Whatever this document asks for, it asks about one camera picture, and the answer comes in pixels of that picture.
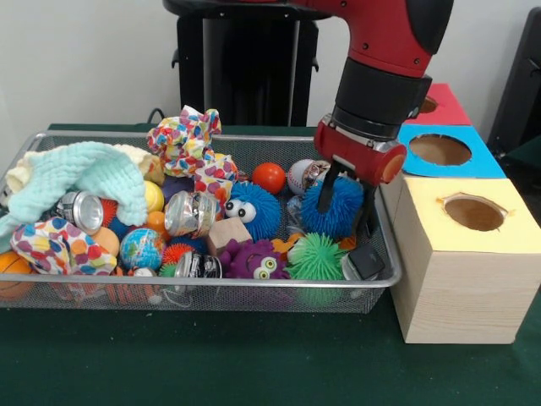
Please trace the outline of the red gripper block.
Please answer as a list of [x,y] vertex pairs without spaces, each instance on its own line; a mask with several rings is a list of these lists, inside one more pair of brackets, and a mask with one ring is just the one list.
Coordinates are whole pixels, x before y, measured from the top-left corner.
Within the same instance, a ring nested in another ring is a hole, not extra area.
[[327,161],[333,161],[325,175],[318,200],[318,212],[327,213],[331,207],[333,185],[339,176],[339,164],[354,172],[363,181],[363,204],[353,223],[356,237],[365,235],[365,229],[374,209],[375,186],[389,184],[402,170],[407,148],[397,140],[378,141],[356,135],[338,127],[326,114],[319,122],[314,136],[317,152]]

